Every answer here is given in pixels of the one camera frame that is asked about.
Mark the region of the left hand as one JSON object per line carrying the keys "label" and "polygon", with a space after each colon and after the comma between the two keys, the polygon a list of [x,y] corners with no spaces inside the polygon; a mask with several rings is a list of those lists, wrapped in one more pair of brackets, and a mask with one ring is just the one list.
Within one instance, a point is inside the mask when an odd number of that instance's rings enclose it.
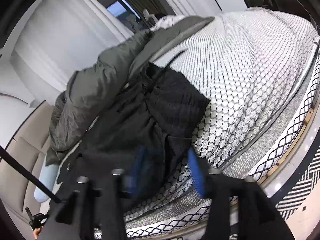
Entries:
{"label": "left hand", "polygon": [[33,236],[34,236],[35,240],[38,239],[41,230],[42,230],[41,228],[35,228],[35,229],[33,230]]}

